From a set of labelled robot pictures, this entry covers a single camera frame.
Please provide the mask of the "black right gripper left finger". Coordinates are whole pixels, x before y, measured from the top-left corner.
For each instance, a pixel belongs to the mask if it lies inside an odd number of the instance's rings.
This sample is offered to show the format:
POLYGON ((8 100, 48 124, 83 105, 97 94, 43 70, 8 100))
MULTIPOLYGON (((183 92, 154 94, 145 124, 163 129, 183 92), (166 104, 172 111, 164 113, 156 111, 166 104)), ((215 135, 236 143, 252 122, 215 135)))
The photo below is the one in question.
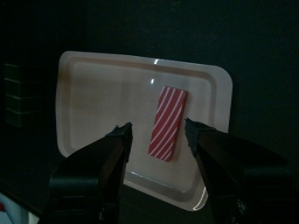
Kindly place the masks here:
POLYGON ((60 163, 39 224, 117 224, 132 124, 115 127, 60 163))

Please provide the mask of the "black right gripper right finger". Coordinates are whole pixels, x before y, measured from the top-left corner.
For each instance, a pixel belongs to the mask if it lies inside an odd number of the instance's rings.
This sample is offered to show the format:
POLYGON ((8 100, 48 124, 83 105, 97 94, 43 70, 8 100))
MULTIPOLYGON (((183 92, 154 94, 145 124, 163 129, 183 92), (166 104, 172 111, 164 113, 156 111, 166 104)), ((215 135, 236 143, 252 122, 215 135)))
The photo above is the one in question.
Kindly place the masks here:
POLYGON ((286 159, 188 119, 184 133, 215 224, 299 224, 299 190, 286 159))

